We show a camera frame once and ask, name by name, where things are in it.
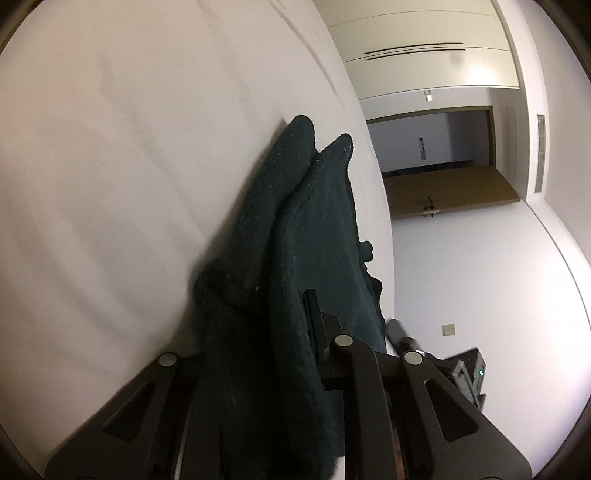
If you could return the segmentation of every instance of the white wall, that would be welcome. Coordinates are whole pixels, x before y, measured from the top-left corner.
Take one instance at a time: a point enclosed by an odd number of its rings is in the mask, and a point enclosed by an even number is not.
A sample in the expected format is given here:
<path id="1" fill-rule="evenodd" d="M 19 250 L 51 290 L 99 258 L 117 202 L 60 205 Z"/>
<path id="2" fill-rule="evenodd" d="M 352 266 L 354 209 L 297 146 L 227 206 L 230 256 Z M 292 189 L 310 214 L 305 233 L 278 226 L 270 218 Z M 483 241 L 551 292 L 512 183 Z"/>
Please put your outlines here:
<path id="1" fill-rule="evenodd" d="M 389 93 L 360 100 L 366 120 L 400 113 L 420 112 L 458 106 L 492 105 L 489 91 L 484 87 L 453 87 L 431 90 L 433 101 L 427 102 L 424 90 Z"/>
<path id="2" fill-rule="evenodd" d="M 381 171 L 452 161 L 447 114 L 417 115 L 368 125 Z M 421 159 L 422 138 L 426 160 Z"/>
<path id="3" fill-rule="evenodd" d="M 544 76 L 534 39 L 524 13 L 519 7 L 518 0 L 492 0 L 492 2 L 505 27 L 521 87 L 521 98 L 516 99 L 518 103 L 515 104 L 518 143 L 519 145 L 528 145 L 527 157 L 525 157 L 524 149 L 520 150 L 521 157 L 515 172 L 513 187 L 523 199 L 530 200 L 534 197 L 538 166 L 537 116 L 548 117 Z M 508 104 L 511 104 L 509 97 L 503 97 L 500 100 L 504 103 L 505 99 Z M 522 115 L 527 116 L 527 122 L 519 120 Z"/>
<path id="4" fill-rule="evenodd" d="M 489 132 L 487 112 L 446 113 L 452 143 L 453 161 L 473 161 L 474 165 L 489 165 Z"/>
<path id="5" fill-rule="evenodd" d="M 540 58 L 548 99 L 545 199 L 591 258 L 591 83 L 566 40 L 533 0 L 519 0 Z"/>
<path id="6" fill-rule="evenodd" d="M 552 239 L 523 202 L 395 220 L 392 235 L 396 318 L 437 356 L 481 349 L 484 413 L 539 471 L 591 392 L 590 327 Z"/>
<path id="7" fill-rule="evenodd" d="M 496 168 L 522 199 L 530 176 L 530 119 L 523 90 L 491 89 L 495 117 Z"/>

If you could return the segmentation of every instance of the electrical outlet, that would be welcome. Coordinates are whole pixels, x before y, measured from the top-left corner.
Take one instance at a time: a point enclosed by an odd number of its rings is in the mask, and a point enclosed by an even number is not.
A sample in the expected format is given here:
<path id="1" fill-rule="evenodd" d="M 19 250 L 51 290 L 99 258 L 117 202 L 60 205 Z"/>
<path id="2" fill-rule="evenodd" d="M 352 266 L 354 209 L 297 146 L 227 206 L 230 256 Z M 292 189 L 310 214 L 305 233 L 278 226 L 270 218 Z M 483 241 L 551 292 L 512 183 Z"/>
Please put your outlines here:
<path id="1" fill-rule="evenodd" d="M 456 334 L 456 324 L 455 323 L 448 323 L 447 325 L 443 325 L 443 336 L 450 336 Z"/>

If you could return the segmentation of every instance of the screw head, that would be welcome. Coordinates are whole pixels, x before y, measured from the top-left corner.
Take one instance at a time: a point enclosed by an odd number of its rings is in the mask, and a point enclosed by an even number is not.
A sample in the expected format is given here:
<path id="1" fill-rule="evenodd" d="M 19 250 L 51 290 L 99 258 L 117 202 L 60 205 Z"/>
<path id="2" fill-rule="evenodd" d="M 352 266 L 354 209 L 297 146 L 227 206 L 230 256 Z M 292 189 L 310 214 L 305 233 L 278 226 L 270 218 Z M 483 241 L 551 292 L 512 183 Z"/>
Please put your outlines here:
<path id="1" fill-rule="evenodd" d="M 158 358 L 158 363 L 163 367 L 170 367 L 177 362 L 177 356 L 174 353 L 163 353 Z"/>
<path id="2" fill-rule="evenodd" d="M 335 343 L 339 346 L 351 346 L 353 345 L 353 339 L 349 335 L 339 335 L 335 338 Z"/>
<path id="3" fill-rule="evenodd" d="M 423 361 L 423 356 L 418 352 L 406 352 L 404 354 L 404 360 L 410 365 L 419 365 Z"/>

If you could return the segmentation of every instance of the wall vent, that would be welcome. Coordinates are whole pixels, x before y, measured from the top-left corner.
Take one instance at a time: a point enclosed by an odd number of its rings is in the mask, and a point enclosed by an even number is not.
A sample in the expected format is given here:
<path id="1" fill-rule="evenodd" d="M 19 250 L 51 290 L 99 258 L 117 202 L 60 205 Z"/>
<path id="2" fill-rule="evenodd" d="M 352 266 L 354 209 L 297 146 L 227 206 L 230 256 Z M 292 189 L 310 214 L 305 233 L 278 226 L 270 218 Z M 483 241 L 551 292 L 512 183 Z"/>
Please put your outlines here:
<path id="1" fill-rule="evenodd" d="M 546 117 L 538 115 L 538 174 L 535 178 L 535 192 L 541 193 L 544 184 L 546 163 Z"/>

